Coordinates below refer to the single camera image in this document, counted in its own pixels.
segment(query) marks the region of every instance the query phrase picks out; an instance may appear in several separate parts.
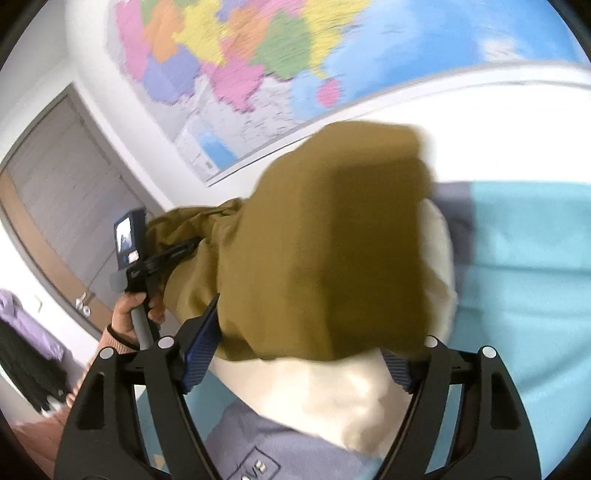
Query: olive green jacket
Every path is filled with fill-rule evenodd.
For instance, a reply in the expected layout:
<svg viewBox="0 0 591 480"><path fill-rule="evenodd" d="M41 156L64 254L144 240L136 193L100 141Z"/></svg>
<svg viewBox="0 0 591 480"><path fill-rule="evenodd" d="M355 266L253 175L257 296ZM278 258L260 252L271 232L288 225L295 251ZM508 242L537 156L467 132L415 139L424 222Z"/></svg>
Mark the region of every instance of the olive green jacket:
<svg viewBox="0 0 591 480"><path fill-rule="evenodd" d="M220 293L233 361L424 352L428 307L417 210L430 194L415 133L340 122L275 161L249 200L172 210L148 225L152 253L201 236L162 277L180 321Z"/></svg>

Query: purple clothing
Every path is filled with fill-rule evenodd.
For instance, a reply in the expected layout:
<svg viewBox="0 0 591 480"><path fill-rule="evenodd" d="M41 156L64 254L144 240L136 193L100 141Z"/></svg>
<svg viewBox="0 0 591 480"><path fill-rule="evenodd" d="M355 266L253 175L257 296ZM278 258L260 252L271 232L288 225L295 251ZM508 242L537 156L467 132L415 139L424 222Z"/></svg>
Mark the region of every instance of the purple clothing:
<svg viewBox="0 0 591 480"><path fill-rule="evenodd" d="M0 289L0 319L9 324L45 359L61 362L64 358L66 347L23 310L11 291Z"/></svg>

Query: yellow province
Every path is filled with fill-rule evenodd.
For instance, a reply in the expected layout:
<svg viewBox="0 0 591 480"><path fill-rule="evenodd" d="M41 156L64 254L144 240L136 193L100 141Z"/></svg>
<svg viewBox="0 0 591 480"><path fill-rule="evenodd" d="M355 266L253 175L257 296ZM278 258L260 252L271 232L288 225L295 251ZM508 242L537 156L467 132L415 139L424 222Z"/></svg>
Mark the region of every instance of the yellow province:
<svg viewBox="0 0 591 480"><path fill-rule="evenodd" d="M319 77L326 77L320 66L342 37L342 27L348 25L371 0L306 0L302 16L308 23L312 39L310 68Z"/></svg>
<svg viewBox="0 0 591 480"><path fill-rule="evenodd" d="M201 0L184 9L184 29L173 35L199 59L215 65L226 63L220 40L227 36L226 27L216 18L220 0Z"/></svg>

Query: door frame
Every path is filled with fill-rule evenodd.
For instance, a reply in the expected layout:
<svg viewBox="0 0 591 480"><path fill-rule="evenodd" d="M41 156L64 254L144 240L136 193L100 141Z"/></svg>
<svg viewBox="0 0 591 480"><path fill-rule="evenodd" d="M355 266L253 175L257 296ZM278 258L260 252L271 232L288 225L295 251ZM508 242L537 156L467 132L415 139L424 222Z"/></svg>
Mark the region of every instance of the door frame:
<svg viewBox="0 0 591 480"><path fill-rule="evenodd" d="M63 89L47 106L34 118L34 120L26 127L26 129L19 135L12 147L8 150L6 156L0 160L0 174L5 170L8 162L15 154L17 149L30 135L33 129L41 122L47 114L61 101L69 99L74 106L76 113L80 115L83 121L83 126L88 132L89 136L96 144L97 148L105 155L105 160L110 163L121 175L121 180L129 187L129 189L139 198L139 200L146 205L147 209L155 216L164 213L162 207L156 200L148 193L140 181L134 176L133 172L117 154L113 146L109 143L106 137L102 134L100 127L97 125L90 112L87 110L84 101L76 91L73 84L69 84ZM31 270L37 281L50 294L50 296L63 308L66 313L78 323L85 331L90 333L97 340L100 339L102 332L93 325L81 312L78 312L74 305L65 298L60 290L51 282L51 280L44 274L41 267L37 264L35 259L29 253L26 245L22 242L18 233L16 232L9 215L7 214L4 205L0 202L0 222L6 230L8 237L17 250L20 257Z"/></svg>

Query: pink province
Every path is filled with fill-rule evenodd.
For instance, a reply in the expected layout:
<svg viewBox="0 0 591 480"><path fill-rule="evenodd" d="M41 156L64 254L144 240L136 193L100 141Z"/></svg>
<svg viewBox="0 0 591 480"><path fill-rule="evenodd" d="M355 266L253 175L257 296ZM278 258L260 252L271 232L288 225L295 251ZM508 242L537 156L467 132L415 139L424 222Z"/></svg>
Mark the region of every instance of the pink province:
<svg viewBox="0 0 591 480"><path fill-rule="evenodd" d="M144 40L144 23L139 0L119 2L115 7L119 37L125 49L125 70L134 80L141 80L148 66L150 45Z"/></svg>
<svg viewBox="0 0 591 480"><path fill-rule="evenodd" d="M336 105L340 98L340 85L337 79L326 80L316 92L316 98L325 108Z"/></svg>
<svg viewBox="0 0 591 480"><path fill-rule="evenodd" d="M219 100L232 105L239 112L252 110L249 98L261 86L265 67L249 66L237 57L230 57L222 67L211 63L202 64L202 69L213 86Z"/></svg>
<svg viewBox="0 0 591 480"><path fill-rule="evenodd" d="M299 17L304 0L251 0L249 4L258 10L259 15L271 20L279 10L290 17Z"/></svg>

